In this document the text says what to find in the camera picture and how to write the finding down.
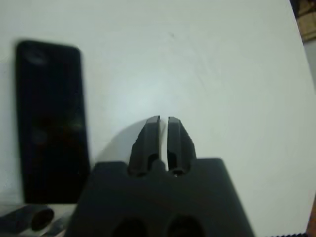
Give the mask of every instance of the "black smartphone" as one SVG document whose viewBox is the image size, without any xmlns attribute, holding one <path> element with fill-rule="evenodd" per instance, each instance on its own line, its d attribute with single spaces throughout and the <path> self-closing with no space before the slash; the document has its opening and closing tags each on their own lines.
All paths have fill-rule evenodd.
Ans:
<svg viewBox="0 0 316 237">
<path fill-rule="evenodd" d="M 80 51 L 22 41 L 16 107 L 26 203 L 76 203 L 90 173 Z"/>
</svg>

